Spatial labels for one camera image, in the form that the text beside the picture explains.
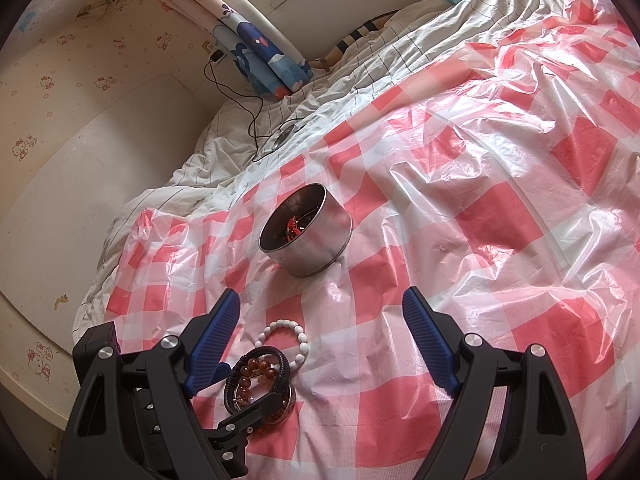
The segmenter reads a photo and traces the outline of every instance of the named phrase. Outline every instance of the striped fabric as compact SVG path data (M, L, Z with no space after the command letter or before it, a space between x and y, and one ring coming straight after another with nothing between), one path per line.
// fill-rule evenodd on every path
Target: striped fabric
M354 30L351 34L349 34L346 38L339 41L336 46L334 46L331 51L321 59L316 59L315 61L309 62L309 66L311 68L324 68L325 70L329 70L333 65L338 63L342 59L345 51L357 40L363 38L368 35L370 32L375 30L380 30L385 26L385 23L388 22L389 18L391 18L397 10L392 10L391 12L387 12L386 14L380 14L375 18L371 18L368 22L363 23L360 27Z

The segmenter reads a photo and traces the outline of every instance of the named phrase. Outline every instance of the white comforter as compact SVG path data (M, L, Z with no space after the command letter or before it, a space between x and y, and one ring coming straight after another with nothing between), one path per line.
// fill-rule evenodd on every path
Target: white comforter
M445 0L424 0L400 10L381 31L352 44L329 74L317 74L296 94L263 108L257 120L259 136L277 133L284 121L297 121L289 140L258 162L251 162L255 144L247 134L252 118L226 102L169 183L146 190L114 219L95 279L76 314L74 342L87 328L103 322L124 242L142 210L157 208L187 218L227 210L267 174L446 50L461 41L496 43L525 23L561 14L562 4L563 0L465 0L449 9ZM257 101L241 99L254 114ZM261 146L258 157L271 151L275 137Z

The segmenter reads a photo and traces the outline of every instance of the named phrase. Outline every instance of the stainless steel container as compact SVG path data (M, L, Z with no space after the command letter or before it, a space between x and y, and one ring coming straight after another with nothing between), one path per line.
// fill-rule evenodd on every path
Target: stainless steel container
M293 240L287 241L287 223L318 210ZM351 238L351 215L322 184L293 192L269 217L260 233L260 250L296 278L313 276L330 266Z

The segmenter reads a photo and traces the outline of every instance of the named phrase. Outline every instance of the bracelet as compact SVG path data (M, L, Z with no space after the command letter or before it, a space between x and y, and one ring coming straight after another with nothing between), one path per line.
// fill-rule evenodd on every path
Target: bracelet
M305 330L297 322L290 321L289 319L279 319L272 322L260 333L258 341L255 342L255 347L261 348L264 345L264 340L267 339L267 336L277 328L290 328L298 336L298 342L300 343L298 350L300 350L300 353L296 355L296 358L292 362L289 363L289 368L291 370L297 370L298 367L305 362L306 355L309 353L309 344L307 342L308 339L306 338Z
M278 360L278 368L271 366L266 359L259 359L265 355L273 355ZM282 397L282 407L267 419L267 424L277 424L285 420L296 403L296 391L289 383L289 364L285 355L273 346L254 348L238 359L238 362L226 378L223 399L226 410L233 414L254 401L251 396L251 379L264 376L266 380L273 380L271 393L278 393Z

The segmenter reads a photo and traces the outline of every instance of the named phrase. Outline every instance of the pink checkered plastic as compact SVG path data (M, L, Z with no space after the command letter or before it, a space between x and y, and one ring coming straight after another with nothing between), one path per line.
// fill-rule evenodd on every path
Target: pink checkered plastic
M295 319L312 349L293 379L299 400L278 431L252 438L250 477L411 478L449 406L402 319L402 292L417 285L464 332L548 349L594 478L640 415L639 106L640 49L616 9L566 0L563 17L439 57L228 212L143 212L106 320L123 351L147 349L232 287L233 363L271 321ZM337 263L299 280L258 250L258 234L311 182L354 232ZM287 333L270 344L296 352ZM221 392L194 400L205 425L226 417Z

